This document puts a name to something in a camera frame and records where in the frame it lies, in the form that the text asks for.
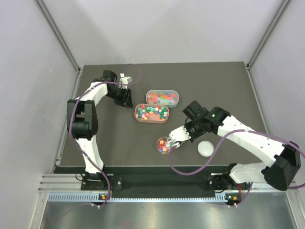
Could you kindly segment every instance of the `white wall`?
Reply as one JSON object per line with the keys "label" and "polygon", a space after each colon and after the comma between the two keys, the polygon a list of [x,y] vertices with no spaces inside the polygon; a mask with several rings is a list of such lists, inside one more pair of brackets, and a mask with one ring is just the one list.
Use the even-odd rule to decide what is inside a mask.
{"label": "white wall", "polygon": [[[253,66],[274,135],[305,150],[305,1],[293,0]],[[296,180],[305,182],[305,160]],[[305,201],[305,190],[300,190]]]}
{"label": "white wall", "polygon": [[29,224],[76,76],[33,0],[0,1],[0,228]]}
{"label": "white wall", "polygon": [[282,0],[45,0],[79,65],[248,62]]}

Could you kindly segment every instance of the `white disc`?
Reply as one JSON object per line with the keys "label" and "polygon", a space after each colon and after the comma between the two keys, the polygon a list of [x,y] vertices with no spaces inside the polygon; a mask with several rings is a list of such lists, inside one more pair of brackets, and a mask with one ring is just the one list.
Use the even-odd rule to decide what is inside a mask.
{"label": "white disc", "polygon": [[197,149],[201,156],[211,156],[214,152],[214,146],[209,141],[200,142]]}

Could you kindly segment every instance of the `plastic tray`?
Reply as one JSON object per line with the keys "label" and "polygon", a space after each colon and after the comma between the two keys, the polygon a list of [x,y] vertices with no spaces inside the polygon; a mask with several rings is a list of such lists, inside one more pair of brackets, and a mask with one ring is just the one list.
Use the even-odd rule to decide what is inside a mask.
{"label": "plastic tray", "polygon": [[[141,118],[137,118],[136,115],[138,114],[138,108],[141,107],[141,106],[145,106],[146,107],[153,107],[153,108],[156,108],[158,107],[159,109],[161,107],[164,107],[166,112],[168,112],[168,116],[165,120],[161,120],[160,119],[160,114],[151,114],[148,118],[150,119],[141,119]],[[135,119],[140,122],[140,123],[156,123],[156,124],[163,124],[163,123],[166,123],[168,118],[170,116],[170,112],[169,112],[169,109],[167,106],[164,106],[164,105],[154,105],[154,104],[139,104],[135,107],[135,110],[134,110],[134,117]]]}
{"label": "plastic tray", "polygon": [[174,90],[150,90],[146,93],[146,102],[148,104],[160,104],[168,108],[174,108],[178,105],[179,94]]}

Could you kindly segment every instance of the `robotic arm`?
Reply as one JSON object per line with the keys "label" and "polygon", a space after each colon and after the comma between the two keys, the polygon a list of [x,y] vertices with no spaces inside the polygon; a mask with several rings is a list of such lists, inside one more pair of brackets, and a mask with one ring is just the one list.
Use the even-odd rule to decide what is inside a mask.
{"label": "robotic arm", "polygon": [[[186,141],[193,142],[207,132],[223,137],[233,130],[253,130],[224,109],[214,107],[209,112],[197,101],[193,101],[183,112],[190,121],[171,131],[168,139],[171,147],[177,148]],[[288,189],[301,166],[300,155],[295,149],[246,131],[231,134],[228,139],[257,156],[262,162],[249,165],[230,164],[221,177],[225,186],[234,187],[244,182],[258,182],[268,183],[282,191]]]}
{"label": "robotic arm", "polygon": [[[95,106],[104,97],[114,99],[116,105],[132,108],[132,91],[128,86],[115,85],[115,84],[101,84],[101,82],[116,82],[117,75],[105,70],[101,78],[95,79],[88,90],[90,90],[77,106],[74,121],[72,123],[72,136],[76,139],[81,149],[86,152],[88,157],[100,168],[103,169],[104,163],[99,155],[98,147],[96,144],[96,133],[98,131],[98,119]],[[121,74],[120,83],[129,84],[132,78]],[[77,99],[70,99],[67,102],[67,129],[69,131],[72,111]],[[89,162],[88,158],[84,156],[86,164],[86,179],[92,181],[101,181],[102,175],[99,171]]]}

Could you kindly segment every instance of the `reflective metal surface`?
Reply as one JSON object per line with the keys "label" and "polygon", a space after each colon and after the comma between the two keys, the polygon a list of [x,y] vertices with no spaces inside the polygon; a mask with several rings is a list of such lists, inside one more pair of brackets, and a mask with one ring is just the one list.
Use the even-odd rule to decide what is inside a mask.
{"label": "reflective metal surface", "polygon": [[211,203],[48,203],[41,229],[295,229],[285,193],[251,193],[239,208]]}

